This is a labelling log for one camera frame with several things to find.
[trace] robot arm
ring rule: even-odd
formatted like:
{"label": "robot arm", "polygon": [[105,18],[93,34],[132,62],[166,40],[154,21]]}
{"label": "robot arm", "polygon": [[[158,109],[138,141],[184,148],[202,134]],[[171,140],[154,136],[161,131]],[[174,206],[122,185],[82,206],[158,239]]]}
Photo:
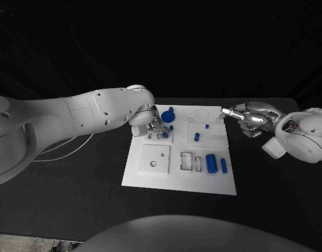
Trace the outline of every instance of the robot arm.
{"label": "robot arm", "polygon": [[274,159],[287,152],[305,162],[322,161],[322,113],[294,112],[284,115],[269,104],[253,101],[230,110],[223,109],[220,118],[225,115],[238,119],[243,133],[250,138],[261,134],[259,129],[274,133],[261,147]]}
{"label": "robot arm", "polygon": [[0,96],[0,184],[62,140],[112,130],[126,122],[135,137],[146,134],[149,123],[154,130],[168,133],[158,118],[154,96],[138,85],[49,100],[20,101]]}

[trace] blue cylinder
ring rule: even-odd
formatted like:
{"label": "blue cylinder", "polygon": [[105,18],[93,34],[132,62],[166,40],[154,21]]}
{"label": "blue cylinder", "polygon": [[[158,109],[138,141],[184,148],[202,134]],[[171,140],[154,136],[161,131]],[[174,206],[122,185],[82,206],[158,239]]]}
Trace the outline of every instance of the blue cylinder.
{"label": "blue cylinder", "polygon": [[174,108],[169,107],[168,111],[161,114],[161,119],[164,122],[172,122],[174,120]]}
{"label": "blue cylinder", "polygon": [[198,137],[200,137],[200,134],[195,133],[195,137],[194,137],[194,141],[195,141],[195,142],[198,141]]}
{"label": "blue cylinder", "polygon": [[227,164],[225,164],[225,160],[224,160],[224,159],[220,159],[220,162],[221,162],[221,171],[223,171],[223,173],[227,173]]}
{"label": "blue cylinder", "polygon": [[208,173],[215,173],[217,172],[217,166],[215,166],[215,156],[214,156],[214,154],[208,154],[205,156],[205,158],[207,158]]}

